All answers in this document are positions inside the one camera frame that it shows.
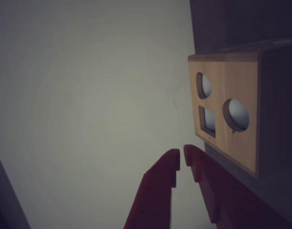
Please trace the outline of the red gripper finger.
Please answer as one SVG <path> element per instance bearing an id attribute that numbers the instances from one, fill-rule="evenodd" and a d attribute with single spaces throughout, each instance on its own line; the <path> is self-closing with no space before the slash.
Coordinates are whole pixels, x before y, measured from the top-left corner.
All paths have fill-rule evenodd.
<path id="1" fill-rule="evenodd" d="M 184 156 L 199 184 L 210 222 L 218 229 L 292 229 L 292 223 L 203 150 L 185 145 Z"/>
<path id="2" fill-rule="evenodd" d="M 172 188 L 177 186 L 180 150 L 170 149 L 144 173 L 125 229 L 171 228 Z"/>

